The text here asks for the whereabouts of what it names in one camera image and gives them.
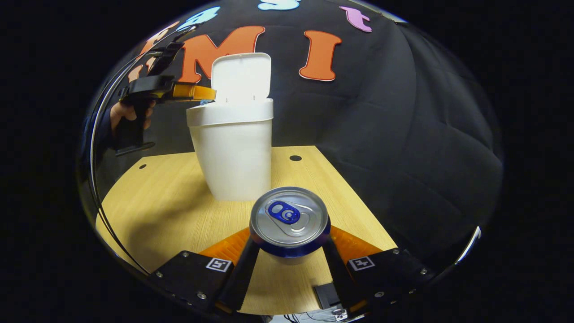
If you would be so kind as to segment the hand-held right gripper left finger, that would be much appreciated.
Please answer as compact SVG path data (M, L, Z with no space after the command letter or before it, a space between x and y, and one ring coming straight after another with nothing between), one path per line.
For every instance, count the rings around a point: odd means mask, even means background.
M259 251L247 227L202 252L180 251L148 282L199 314L234 314L246 298Z

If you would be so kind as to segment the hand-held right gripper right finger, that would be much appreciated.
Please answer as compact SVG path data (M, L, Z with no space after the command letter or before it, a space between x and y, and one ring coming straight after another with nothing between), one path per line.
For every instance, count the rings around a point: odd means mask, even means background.
M330 227L322 251L348 314L382 314L436 278L435 270L406 250L384 251L336 226Z

